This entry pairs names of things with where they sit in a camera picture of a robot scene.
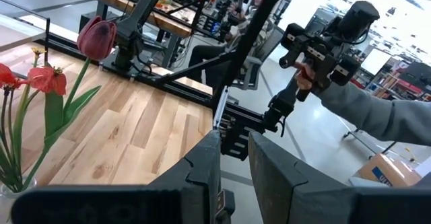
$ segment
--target person's arm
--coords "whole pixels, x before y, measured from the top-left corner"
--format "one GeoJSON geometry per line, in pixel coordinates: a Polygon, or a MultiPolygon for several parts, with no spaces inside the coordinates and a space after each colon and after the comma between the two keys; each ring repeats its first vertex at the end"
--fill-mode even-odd
{"type": "Polygon", "coordinates": [[[332,83],[317,96],[324,107],[378,140],[431,145],[431,102],[383,100],[353,83],[332,83]]]}

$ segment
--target white floor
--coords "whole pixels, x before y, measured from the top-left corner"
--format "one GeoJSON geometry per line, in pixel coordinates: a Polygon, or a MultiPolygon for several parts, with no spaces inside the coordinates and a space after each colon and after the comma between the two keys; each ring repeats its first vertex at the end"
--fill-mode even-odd
{"type": "MultiPolygon", "coordinates": [[[[10,1],[36,9],[42,15],[50,17],[54,24],[76,32],[80,15],[96,10],[96,2],[86,2],[86,0],[10,1]]],[[[0,13],[15,14],[19,11],[0,3],[0,13]]],[[[154,29],[152,26],[145,28],[148,32],[156,33],[154,29]]],[[[191,46],[198,44],[213,44],[213,42],[198,36],[194,37],[191,46]]],[[[187,66],[190,53],[191,50],[181,68],[187,66]]],[[[239,89],[231,91],[232,96],[240,100],[241,106],[256,112],[267,110],[268,101],[287,85],[294,73],[293,69],[281,69],[276,63],[284,53],[285,50],[278,47],[263,64],[257,91],[239,89]]],[[[312,167],[340,182],[346,182],[371,154],[357,141],[342,141],[341,137],[348,131],[347,124],[342,119],[322,107],[317,97],[310,95],[305,102],[298,103],[295,111],[288,117],[283,138],[279,136],[281,129],[278,133],[265,133],[265,136],[312,167]]],[[[403,147],[398,147],[398,154],[409,156],[408,153],[402,153],[402,151],[404,151],[403,147]]],[[[429,149],[421,149],[417,151],[416,157],[420,156],[421,159],[425,159],[430,153],[429,149]]],[[[233,190],[236,195],[236,213],[233,216],[233,223],[262,223],[251,182],[248,160],[239,161],[232,157],[222,156],[221,169],[223,188],[233,190]]]]}

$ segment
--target vase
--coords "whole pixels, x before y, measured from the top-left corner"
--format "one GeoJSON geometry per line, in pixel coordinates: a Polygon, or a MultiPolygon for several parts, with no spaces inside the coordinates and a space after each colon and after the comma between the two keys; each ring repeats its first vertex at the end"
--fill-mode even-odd
{"type": "MultiPolygon", "coordinates": [[[[22,180],[26,181],[27,177],[23,176],[22,180]]],[[[6,185],[0,185],[0,223],[11,223],[9,214],[15,200],[26,191],[36,187],[36,179],[30,181],[26,190],[18,193],[12,192],[6,185]]]]}

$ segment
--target office chair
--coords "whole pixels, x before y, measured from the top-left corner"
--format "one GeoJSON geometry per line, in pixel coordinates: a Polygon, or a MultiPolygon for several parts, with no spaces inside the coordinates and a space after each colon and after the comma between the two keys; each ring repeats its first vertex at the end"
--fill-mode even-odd
{"type": "MultiPolygon", "coordinates": [[[[234,80],[232,87],[237,87],[242,90],[257,90],[259,84],[259,72],[263,62],[272,53],[275,47],[279,44],[281,38],[283,37],[284,31],[278,26],[274,27],[272,34],[268,40],[262,45],[262,47],[255,53],[255,57],[247,56],[246,62],[250,64],[250,67],[234,80]]],[[[239,100],[228,97],[229,100],[233,101],[235,104],[239,103],[239,100]]]]}

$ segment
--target tulip bud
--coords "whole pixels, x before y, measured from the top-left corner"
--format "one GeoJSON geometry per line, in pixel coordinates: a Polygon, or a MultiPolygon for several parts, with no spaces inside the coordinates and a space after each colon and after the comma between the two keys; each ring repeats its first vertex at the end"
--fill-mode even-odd
{"type": "Polygon", "coordinates": [[[89,59],[101,61],[109,56],[114,44],[117,25],[100,16],[90,20],[79,33],[77,46],[89,59]]]}

